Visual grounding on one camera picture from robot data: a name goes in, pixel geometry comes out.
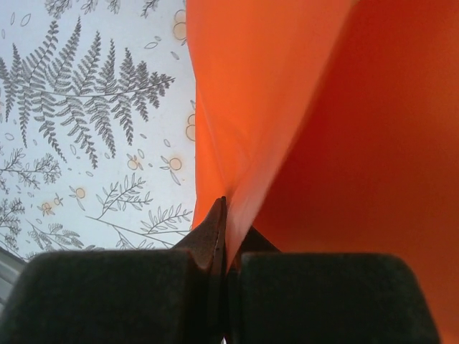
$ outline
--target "black foam block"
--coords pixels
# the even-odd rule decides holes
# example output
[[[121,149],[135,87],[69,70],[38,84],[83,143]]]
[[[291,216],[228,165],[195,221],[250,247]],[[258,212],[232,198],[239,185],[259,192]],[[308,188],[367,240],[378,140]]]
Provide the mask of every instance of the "black foam block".
[[[409,267],[383,254],[242,255],[241,343],[439,343]]]
[[[181,250],[43,254],[4,308],[0,343],[183,343],[197,279]]]

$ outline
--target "orange flower print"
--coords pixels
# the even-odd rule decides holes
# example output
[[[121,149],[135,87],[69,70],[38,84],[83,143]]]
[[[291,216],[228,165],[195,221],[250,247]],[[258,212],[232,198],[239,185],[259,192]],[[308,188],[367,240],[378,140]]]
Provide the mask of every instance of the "orange flower print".
[[[135,171],[137,168],[139,168],[141,171],[143,171],[143,166],[141,162],[137,159],[137,156],[132,156],[131,154],[126,154],[129,158],[128,160],[128,167]]]
[[[72,191],[72,194],[69,196],[77,200],[78,206],[81,208],[81,210],[86,211],[85,207],[83,206],[81,202],[81,200],[86,197],[86,191],[83,188],[74,189],[71,186],[69,186],[69,188]]]
[[[181,45],[186,43],[186,12],[181,9],[177,11],[174,15],[174,28],[172,32],[174,33],[175,39],[181,41]]]
[[[179,158],[171,158],[167,159],[163,156],[161,156],[161,160],[166,164],[165,166],[161,166],[161,170],[167,170],[171,174],[172,180],[174,181],[175,184],[181,185],[179,179],[177,178],[176,174],[174,172],[181,170],[182,163]]]
[[[193,100],[190,100],[191,102],[191,106],[193,107],[193,111],[194,113],[196,112],[196,103],[193,101]],[[191,141],[195,141],[196,140],[196,115],[192,113],[189,117],[188,117],[188,125],[185,129],[185,134],[187,136],[187,138]]]
[[[43,216],[44,215],[55,215],[55,213],[52,211],[52,207],[48,202],[44,202],[41,206],[37,207],[40,211],[42,211]]]

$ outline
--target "botanical print fabric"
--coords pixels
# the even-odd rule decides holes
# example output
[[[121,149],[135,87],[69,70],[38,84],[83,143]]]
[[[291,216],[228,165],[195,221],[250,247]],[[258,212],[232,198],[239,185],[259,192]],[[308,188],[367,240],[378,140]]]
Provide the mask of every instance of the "botanical print fabric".
[[[169,248],[190,230],[182,0],[0,4],[0,247]]]

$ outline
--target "leaf illustration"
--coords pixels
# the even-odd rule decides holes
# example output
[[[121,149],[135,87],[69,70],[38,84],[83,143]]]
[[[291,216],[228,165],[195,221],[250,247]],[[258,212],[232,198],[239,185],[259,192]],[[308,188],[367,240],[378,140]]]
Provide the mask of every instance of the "leaf illustration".
[[[64,229],[62,224],[50,224],[49,231],[43,231],[32,223],[30,225],[32,231],[29,232],[29,235],[41,250],[51,252],[58,249],[69,250],[73,247],[78,249],[84,247],[84,244],[78,239],[80,235],[75,231]]]
[[[62,14],[71,4],[70,0],[45,2],[49,13],[54,16]],[[92,11],[96,4],[96,1],[86,1],[83,6]],[[81,30],[78,19],[65,45],[57,49],[59,29],[57,22],[53,21],[43,43],[24,59],[13,45],[10,69],[0,58],[0,79],[6,100],[5,120],[9,120],[14,106],[17,106],[25,147],[30,120],[33,119],[39,123],[35,128],[65,161],[58,128],[67,127],[66,134],[73,137],[73,142],[85,152],[93,168],[97,168],[98,151],[93,135],[102,138],[114,158],[113,120],[119,123],[127,143],[132,145],[133,116],[139,113],[144,121],[148,121],[148,104],[158,108],[159,98],[165,96],[174,78],[149,72],[144,61],[135,65],[128,49],[125,49],[120,64],[120,73],[115,76],[115,43],[110,40],[108,55],[102,63],[99,32],[95,33],[85,56],[76,61]]]
[[[91,48],[77,66],[77,70],[74,71],[72,80],[75,83],[74,92],[76,95],[94,92],[95,76],[100,61],[100,45],[100,33],[96,31]]]
[[[179,179],[175,175],[175,173],[170,169],[169,172],[171,173],[172,180],[174,181],[175,184],[181,185]]]
[[[153,49],[158,45],[158,42],[150,42],[144,48],[145,49]]]
[[[116,244],[117,247],[120,247],[121,249],[136,249],[134,245],[132,245],[128,240],[128,238],[126,238],[120,232],[118,232],[118,235],[120,237],[120,241]]]
[[[95,7],[98,5],[98,0],[86,0],[86,3],[81,6],[81,9],[85,11],[85,14],[88,14],[95,10]]]
[[[30,22],[31,14],[26,14],[21,20],[21,26],[25,27]]]
[[[140,197],[139,194],[143,189],[146,182],[142,178],[136,179],[136,174],[133,173],[132,177],[125,176],[122,183],[110,185],[110,191],[107,192],[103,189],[106,195],[105,200],[98,196],[99,202],[102,204],[102,214],[98,217],[100,219],[107,211],[125,211],[127,205],[132,206],[136,210],[141,210],[145,205],[149,205],[152,198],[150,193],[147,192],[145,196]]]
[[[21,199],[8,201],[3,199],[0,202],[0,229],[8,229],[7,233],[1,233],[4,240],[1,241],[5,247],[17,252],[17,237],[21,232],[21,220],[18,215],[25,212]]]
[[[181,210],[181,204],[177,206],[174,210],[174,206],[171,208],[162,210],[161,207],[158,207],[157,215],[153,215],[152,211],[148,211],[148,218],[150,222],[141,221],[143,227],[141,227],[142,231],[147,232],[147,234],[154,234],[158,230],[167,230],[172,229],[178,230],[176,223],[181,223],[182,221],[190,221],[187,217],[193,211]]]
[[[81,21],[78,18],[72,36],[65,46],[58,53],[58,56],[51,61],[47,68],[47,78],[54,92],[69,92],[72,89],[72,62],[78,48],[81,35]]]
[[[148,16],[148,11],[154,11],[156,7],[158,7],[158,2],[159,0],[145,0],[141,16],[146,18]]]
[[[114,14],[118,14],[121,7],[121,0],[108,0],[108,9]]]
[[[72,7],[72,0],[46,0],[44,7],[50,16],[60,19],[64,12]]]
[[[180,60],[180,56],[176,53],[176,52],[171,52],[171,55],[174,59],[176,59],[177,61]]]
[[[25,154],[22,148],[13,149],[9,160],[4,161],[4,167],[0,168],[0,175],[3,172],[8,172],[13,176],[17,175],[18,182],[23,183],[24,186],[31,186],[37,189],[39,189],[40,185],[40,182],[37,180],[38,176],[42,177],[45,184],[55,183],[61,176],[59,163],[50,154],[34,160],[32,166],[30,163],[24,165],[24,158]]]

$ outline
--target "orange circle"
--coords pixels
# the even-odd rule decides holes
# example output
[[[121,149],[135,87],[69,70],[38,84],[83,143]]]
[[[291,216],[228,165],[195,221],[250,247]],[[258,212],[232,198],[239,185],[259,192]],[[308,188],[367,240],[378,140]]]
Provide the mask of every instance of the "orange circle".
[[[191,141],[196,140],[196,126],[195,125],[189,125],[188,127],[186,127],[186,136]]]
[[[86,193],[82,188],[77,188],[77,190],[75,191],[75,195],[77,195],[79,199],[83,199],[85,198]]]
[[[174,37],[179,41],[186,39],[186,24],[178,23],[174,25]]]
[[[172,159],[169,161],[169,166],[171,166],[171,168],[172,168],[174,171],[178,171],[178,170],[181,168],[181,161],[180,161],[180,159],[178,159],[178,158],[172,158]]]
[[[195,117],[196,117],[196,115],[195,115],[195,114],[193,114],[193,115],[190,115],[190,116],[188,117],[188,124],[190,124],[190,125],[194,125],[194,124],[195,124],[195,122],[196,122],[196,118],[195,118]]]
[[[174,15],[174,20],[176,23],[184,23],[186,21],[186,12],[183,9],[177,11]]]
[[[129,160],[128,161],[128,167],[131,169],[131,170],[136,170],[137,169],[137,163],[134,161],[134,160]]]

